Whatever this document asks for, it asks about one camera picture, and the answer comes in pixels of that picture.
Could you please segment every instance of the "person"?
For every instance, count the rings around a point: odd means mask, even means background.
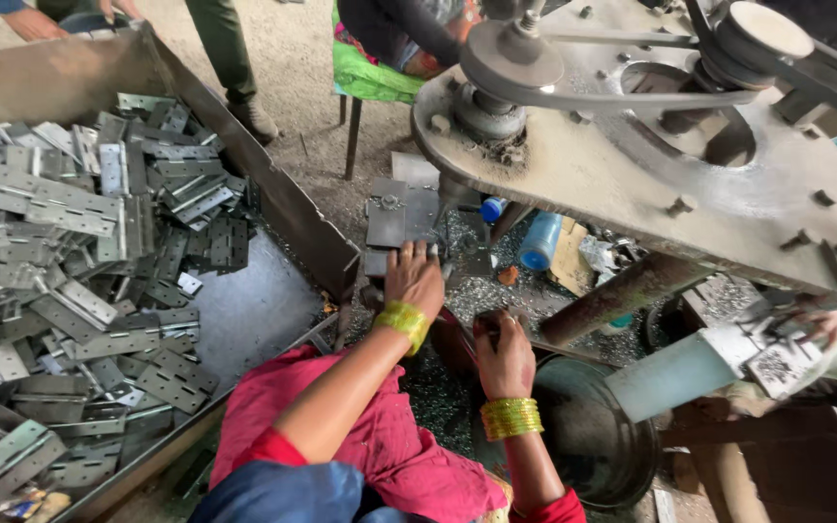
[[[481,20],[472,0],[338,0],[335,39],[382,62],[429,79],[458,63],[460,46]]]
[[[114,23],[114,7],[128,18],[144,19],[134,0],[38,0],[37,8],[22,0],[0,0],[0,16],[18,36],[34,41],[66,36],[58,22],[74,13],[101,11],[106,21]],[[261,145],[267,145],[279,131],[257,96],[234,1],[186,0],[186,7],[218,81],[226,89],[228,110]]]
[[[210,493],[190,523],[437,521],[466,523],[507,504],[482,465],[438,446],[399,393],[397,362],[417,350],[444,301],[424,241],[390,251],[386,308],[355,346],[315,357],[282,354],[244,375],[221,427]],[[487,437],[511,472],[511,521],[586,521],[541,440],[530,399],[535,356],[520,323],[501,312],[493,347],[474,325]]]

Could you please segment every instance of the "shoe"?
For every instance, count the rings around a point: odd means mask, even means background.
[[[261,145],[266,146],[279,136],[279,130],[273,123],[273,118],[263,110],[257,97],[250,99],[247,103],[229,103],[228,110]]]

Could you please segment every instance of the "worker's hand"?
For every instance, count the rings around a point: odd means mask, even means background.
[[[115,12],[112,6],[118,7],[128,18],[144,19],[144,15],[140,14],[134,5],[134,0],[99,0],[99,10],[105,15],[105,20],[111,24],[115,23]]]
[[[473,323],[480,384],[490,401],[530,398],[535,381],[535,353],[522,324],[506,311],[499,312],[499,344],[490,343],[486,327]]]
[[[69,34],[50,17],[33,7],[24,7],[6,13],[2,15],[2,19],[6,20],[8,27],[11,27],[26,42],[63,38]]]
[[[445,303],[445,280],[441,278],[438,255],[426,255],[425,240],[403,242],[386,257],[387,303],[398,300],[416,306],[429,321],[434,321]]]
[[[829,338],[829,343],[825,346],[827,349],[837,343],[837,311],[817,311],[798,315],[794,320],[800,323],[813,324],[813,330],[803,338],[797,339],[798,343],[805,343],[822,337]]]

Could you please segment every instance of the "seated person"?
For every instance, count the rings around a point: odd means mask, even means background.
[[[460,45],[480,21],[472,0],[338,0],[335,39],[374,65],[433,78],[458,63]]]
[[[419,347],[444,301],[436,255],[405,242],[387,260],[386,310],[353,347],[303,346],[241,378],[221,425],[212,491],[190,523],[467,523],[511,503],[510,521],[585,523],[541,440],[530,399],[535,355],[522,326],[500,317],[493,347],[474,325],[487,438],[505,445],[511,500],[478,462],[416,426],[396,363]]]

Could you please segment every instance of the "yellow bangle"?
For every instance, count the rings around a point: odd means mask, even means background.
[[[544,432],[538,402],[532,398],[496,399],[482,406],[482,426],[487,441],[529,432]]]
[[[412,348],[405,355],[413,356],[421,348],[425,335],[428,334],[428,327],[432,323],[415,305],[393,300],[386,304],[383,312],[378,314],[377,319],[373,321],[374,327],[382,325],[395,328],[408,336],[409,341],[412,342]]]

